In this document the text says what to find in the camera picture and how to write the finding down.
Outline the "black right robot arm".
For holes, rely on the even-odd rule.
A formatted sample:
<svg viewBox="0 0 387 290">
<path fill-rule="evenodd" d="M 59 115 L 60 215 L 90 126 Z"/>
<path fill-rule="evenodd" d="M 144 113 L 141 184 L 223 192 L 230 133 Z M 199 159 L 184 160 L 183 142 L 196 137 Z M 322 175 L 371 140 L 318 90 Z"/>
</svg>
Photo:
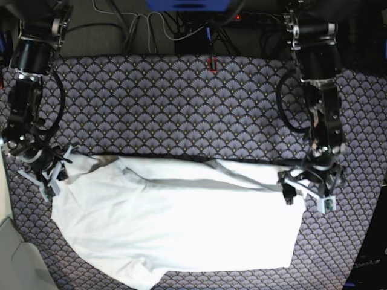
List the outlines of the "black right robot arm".
<svg viewBox="0 0 387 290">
<path fill-rule="evenodd" d="M 18 173 L 36 185 L 45 201 L 60 193 L 57 184 L 72 147 L 51 147 L 65 109 L 65 89 L 51 63 L 65 40 L 72 6 L 68 1 L 1 1 L 19 21 L 19 42 L 9 67 L 17 79 L 8 96 L 10 113 L 1 131 L 1 150 L 26 164 Z M 52 75 L 60 91 L 59 112 L 50 128 L 39 116 L 43 97 L 43 78 Z"/>
</svg>

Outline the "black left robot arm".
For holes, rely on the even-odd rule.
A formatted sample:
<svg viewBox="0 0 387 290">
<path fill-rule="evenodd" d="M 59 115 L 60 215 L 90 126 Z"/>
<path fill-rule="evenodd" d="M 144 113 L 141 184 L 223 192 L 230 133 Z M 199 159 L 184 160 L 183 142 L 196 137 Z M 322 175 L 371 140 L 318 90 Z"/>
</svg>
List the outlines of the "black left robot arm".
<svg viewBox="0 0 387 290">
<path fill-rule="evenodd" d="M 346 149 L 346 138 L 336 86 L 342 64 L 336 47 L 338 21 L 333 15 L 340 2 L 281 1 L 281 5 L 295 68 L 280 79 L 276 104 L 280 119 L 292 132 L 307 137 L 309 148 L 303 159 L 279 173 L 279 183 L 288 205 L 297 192 L 303 192 L 314 198 L 318 211 L 325 214 L 336 210 L 334 190 L 344 182 L 338 159 Z M 281 89 L 293 74 L 302 83 L 309 127 L 294 127 L 282 107 Z"/>
</svg>

